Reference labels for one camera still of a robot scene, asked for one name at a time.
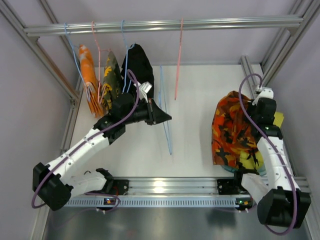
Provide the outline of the blue hanger with camouflage trousers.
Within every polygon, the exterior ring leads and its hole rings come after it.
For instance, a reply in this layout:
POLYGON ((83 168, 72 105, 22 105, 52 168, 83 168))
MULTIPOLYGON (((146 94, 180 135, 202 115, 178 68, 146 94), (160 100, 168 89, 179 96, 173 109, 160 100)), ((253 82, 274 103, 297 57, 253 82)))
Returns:
MULTIPOLYGON (((159 103, 160 109, 163 110, 167 114, 168 110, 167 110, 167 102, 166 102, 164 72, 163 72, 162 65, 160 65, 159 70, 160 70, 160 86, 159 86, 159 91, 158 91, 158 103, 159 103)), ((162 125, 163 125, 164 134, 165 134, 166 141, 167 141, 168 152, 170 155, 172 155, 173 154, 173 144, 172 144, 172 138, 171 138, 170 124, 168 121, 166 121, 166 122, 163 122, 162 125)))

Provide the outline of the orange red camouflage trousers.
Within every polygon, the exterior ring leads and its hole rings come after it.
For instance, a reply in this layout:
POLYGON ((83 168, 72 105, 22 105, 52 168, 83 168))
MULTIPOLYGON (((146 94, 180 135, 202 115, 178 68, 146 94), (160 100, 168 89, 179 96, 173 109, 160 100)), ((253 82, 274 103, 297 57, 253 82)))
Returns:
POLYGON ((252 100, 237 91, 231 91, 217 104, 212 130, 212 161, 214 165, 239 169, 240 152, 253 154, 258 151, 252 127, 241 104, 247 109, 252 100))

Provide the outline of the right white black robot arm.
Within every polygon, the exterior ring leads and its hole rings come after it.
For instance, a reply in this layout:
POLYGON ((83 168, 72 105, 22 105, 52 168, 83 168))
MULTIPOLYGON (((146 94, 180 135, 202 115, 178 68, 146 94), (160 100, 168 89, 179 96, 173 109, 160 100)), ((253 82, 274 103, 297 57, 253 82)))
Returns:
POLYGON ((277 103, 260 97, 244 113, 266 170, 267 183, 252 170, 242 174, 241 186, 257 204, 257 217, 266 227, 301 227, 311 204, 310 194, 301 191, 284 153, 283 135, 274 124, 277 103))

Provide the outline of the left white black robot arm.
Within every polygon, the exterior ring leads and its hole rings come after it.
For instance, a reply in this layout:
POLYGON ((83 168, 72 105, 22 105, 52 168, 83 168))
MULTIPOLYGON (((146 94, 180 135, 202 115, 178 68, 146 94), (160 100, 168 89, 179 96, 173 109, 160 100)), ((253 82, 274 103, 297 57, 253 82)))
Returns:
POLYGON ((171 119, 152 98, 140 100, 130 93, 120 94, 113 101, 110 113, 101 117, 82 140, 55 160, 47 164, 40 162, 33 168, 34 193, 52 211, 83 194, 111 194, 114 177, 108 170, 97 168, 79 176, 74 174, 95 154, 121 137, 127 125, 145 122, 152 126, 171 119))

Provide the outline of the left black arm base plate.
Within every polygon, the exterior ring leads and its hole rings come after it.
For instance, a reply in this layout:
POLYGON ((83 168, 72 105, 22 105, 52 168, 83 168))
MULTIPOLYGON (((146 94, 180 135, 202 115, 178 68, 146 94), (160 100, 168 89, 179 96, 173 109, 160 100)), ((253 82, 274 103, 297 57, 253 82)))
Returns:
POLYGON ((128 179, 107 180, 100 192, 103 194, 124 196, 128 193, 129 183, 130 181, 128 179))

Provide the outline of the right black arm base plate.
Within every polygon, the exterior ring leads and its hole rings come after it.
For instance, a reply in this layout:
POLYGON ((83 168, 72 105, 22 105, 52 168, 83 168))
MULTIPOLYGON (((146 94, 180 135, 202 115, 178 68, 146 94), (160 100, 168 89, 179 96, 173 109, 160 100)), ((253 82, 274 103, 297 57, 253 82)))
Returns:
POLYGON ((217 190, 219 195, 239 195, 246 192, 233 178, 217 179, 217 190))

